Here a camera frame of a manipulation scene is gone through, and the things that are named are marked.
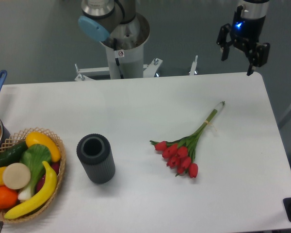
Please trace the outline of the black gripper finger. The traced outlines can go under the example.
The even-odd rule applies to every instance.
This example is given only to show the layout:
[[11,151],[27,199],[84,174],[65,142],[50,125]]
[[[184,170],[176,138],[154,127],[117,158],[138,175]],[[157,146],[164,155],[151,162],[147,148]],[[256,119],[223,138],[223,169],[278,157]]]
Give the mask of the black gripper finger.
[[256,44],[256,47],[249,52],[249,67],[247,70],[247,76],[250,76],[255,71],[255,68],[262,67],[268,61],[270,52],[270,43]]
[[222,50],[221,61],[225,61],[229,55],[232,41],[227,41],[227,36],[230,32],[231,32],[231,25],[229,23],[223,25],[219,30],[216,44],[219,45]]

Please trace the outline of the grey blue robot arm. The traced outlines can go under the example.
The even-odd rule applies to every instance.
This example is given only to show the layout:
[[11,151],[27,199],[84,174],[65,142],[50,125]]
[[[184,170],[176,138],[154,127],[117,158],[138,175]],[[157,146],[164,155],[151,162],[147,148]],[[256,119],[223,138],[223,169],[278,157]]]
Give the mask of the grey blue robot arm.
[[[240,0],[232,24],[221,26],[216,40],[228,58],[230,47],[242,51],[249,62],[247,75],[268,61],[270,44],[259,37],[269,7],[268,0]],[[149,38],[148,21],[136,12],[133,0],[84,0],[78,19],[81,31],[106,50],[111,79],[156,77],[162,60],[144,65],[144,44]]]

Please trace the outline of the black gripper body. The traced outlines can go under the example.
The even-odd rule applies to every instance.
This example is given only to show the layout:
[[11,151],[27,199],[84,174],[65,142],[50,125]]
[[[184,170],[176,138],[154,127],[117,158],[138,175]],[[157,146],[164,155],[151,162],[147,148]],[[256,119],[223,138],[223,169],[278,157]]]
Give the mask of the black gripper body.
[[259,41],[265,18],[233,19],[230,38],[232,46],[245,53],[255,50],[257,46],[264,46],[266,43]]

